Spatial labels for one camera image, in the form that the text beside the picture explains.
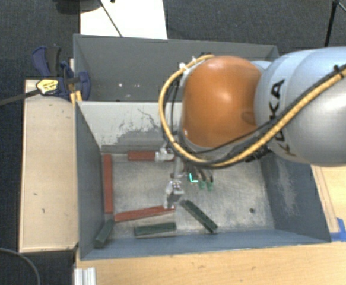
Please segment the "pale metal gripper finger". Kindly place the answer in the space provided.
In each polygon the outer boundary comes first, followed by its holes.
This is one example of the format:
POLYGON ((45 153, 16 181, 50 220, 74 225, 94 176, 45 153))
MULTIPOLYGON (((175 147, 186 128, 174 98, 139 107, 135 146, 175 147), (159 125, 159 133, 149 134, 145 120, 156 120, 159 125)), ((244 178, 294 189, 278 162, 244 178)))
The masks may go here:
POLYGON ((163 201, 164 208, 172 208, 173 206, 172 192, 173 192, 173 182, 169 181, 164 191, 164 201, 163 201))
POLYGON ((184 190, 181 186, 181 182, 176 181, 172 183, 172 192, 170 194, 170 207, 175 208, 175 205, 179 202, 180 198, 184 194, 184 190))

